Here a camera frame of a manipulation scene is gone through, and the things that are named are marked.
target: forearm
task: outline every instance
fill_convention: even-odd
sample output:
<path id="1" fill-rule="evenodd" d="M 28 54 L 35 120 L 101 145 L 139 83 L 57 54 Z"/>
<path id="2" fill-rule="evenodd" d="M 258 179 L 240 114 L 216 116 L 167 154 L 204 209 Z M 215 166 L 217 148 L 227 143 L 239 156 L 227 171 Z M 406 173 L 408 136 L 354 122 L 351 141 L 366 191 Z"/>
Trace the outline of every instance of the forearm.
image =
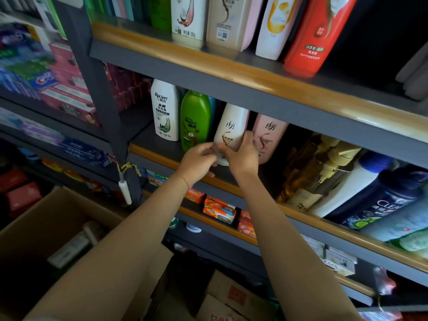
<path id="1" fill-rule="evenodd" d="M 187 192 L 172 176 L 73 266 L 28 317 L 120 320 Z"/>
<path id="2" fill-rule="evenodd" d="M 360 320 L 333 273 L 307 245 L 257 176 L 237 178 L 263 262 L 289 321 Z"/>

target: red shampoo bottle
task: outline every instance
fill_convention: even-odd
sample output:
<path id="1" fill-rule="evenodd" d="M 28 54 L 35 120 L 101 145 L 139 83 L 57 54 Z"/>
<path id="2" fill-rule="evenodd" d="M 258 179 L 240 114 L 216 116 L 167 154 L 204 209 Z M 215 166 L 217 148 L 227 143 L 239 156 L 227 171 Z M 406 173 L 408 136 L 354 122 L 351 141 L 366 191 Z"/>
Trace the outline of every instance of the red shampoo bottle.
<path id="1" fill-rule="evenodd" d="M 284 60 L 291 74 L 311 78 L 324 63 L 356 0 L 310 0 L 297 36 Z"/>

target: person's left arm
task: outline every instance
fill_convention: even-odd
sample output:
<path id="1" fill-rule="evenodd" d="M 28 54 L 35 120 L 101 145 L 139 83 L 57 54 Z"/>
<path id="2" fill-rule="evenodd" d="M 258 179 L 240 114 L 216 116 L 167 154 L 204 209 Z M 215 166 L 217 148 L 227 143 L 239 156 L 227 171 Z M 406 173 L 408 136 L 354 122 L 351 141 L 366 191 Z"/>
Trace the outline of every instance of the person's left arm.
<path id="1" fill-rule="evenodd" d="M 42 297 L 26 318 L 122 318 L 187 190 L 216 165 L 213 143 L 191 148 L 178 170 Z"/>

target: hand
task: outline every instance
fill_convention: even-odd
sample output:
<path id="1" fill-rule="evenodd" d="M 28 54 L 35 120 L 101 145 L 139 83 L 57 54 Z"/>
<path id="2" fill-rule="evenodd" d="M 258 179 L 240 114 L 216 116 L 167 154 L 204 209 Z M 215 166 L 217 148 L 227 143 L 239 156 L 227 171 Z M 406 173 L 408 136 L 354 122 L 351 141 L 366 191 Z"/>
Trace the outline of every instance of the hand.
<path id="1" fill-rule="evenodd" d="M 214 142 L 198 144 L 183 156 L 180 166 L 174 174 L 187 181 L 190 188 L 205 175 L 214 177 L 210 167 L 217 166 L 217 156 L 213 153 Z"/>
<path id="2" fill-rule="evenodd" d="M 259 170 L 259 151 L 254 145 L 253 132 L 247 130 L 243 135 L 243 141 L 238 152 L 233 151 L 225 144 L 218 144 L 218 149 L 224 153 L 229 162 L 230 172 L 235 179 L 241 175 L 255 175 Z"/>

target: person's right arm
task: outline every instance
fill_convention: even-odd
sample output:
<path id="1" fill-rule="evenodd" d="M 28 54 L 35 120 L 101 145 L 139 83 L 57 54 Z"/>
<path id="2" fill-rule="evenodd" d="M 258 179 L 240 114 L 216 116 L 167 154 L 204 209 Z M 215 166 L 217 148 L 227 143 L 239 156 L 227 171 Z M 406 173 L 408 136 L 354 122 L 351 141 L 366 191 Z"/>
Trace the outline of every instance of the person's right arm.
<path id="1" fill-rule="evenodd" d="M 253 133 L 238 152 L 219 144 L 241 188 L 270 283 L 288 321 L 360 321 L 350 299 L 297 229 L 276 205 L 257 172 Z"/>

